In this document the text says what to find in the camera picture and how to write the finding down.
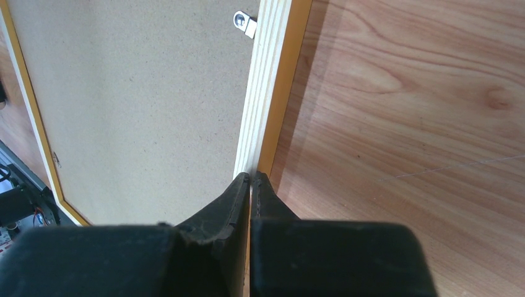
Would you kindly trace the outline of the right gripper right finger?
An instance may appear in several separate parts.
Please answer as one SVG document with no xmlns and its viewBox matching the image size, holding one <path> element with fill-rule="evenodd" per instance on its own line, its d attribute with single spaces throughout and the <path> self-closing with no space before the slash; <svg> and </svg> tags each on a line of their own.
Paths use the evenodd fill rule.
<svg viewBox="0 0 525 297">
<path fill-rule="evenodd" d="M 422 247 L 406 226 L 306 220 L 253 179 L 251 296 L 436 296 Z"/>
</svg>

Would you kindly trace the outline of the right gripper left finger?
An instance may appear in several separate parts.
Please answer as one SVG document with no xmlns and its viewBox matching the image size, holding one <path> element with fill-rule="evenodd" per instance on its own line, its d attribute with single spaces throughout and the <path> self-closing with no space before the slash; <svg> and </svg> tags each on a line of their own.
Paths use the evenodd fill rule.
<svg viewBox="0 0 525 297">
<path fill-rule="evenodd" d="M 249 175 L 178 225 L 53 226 L 1 259 L 2 296 L 241 296 Z"/>
</svg>

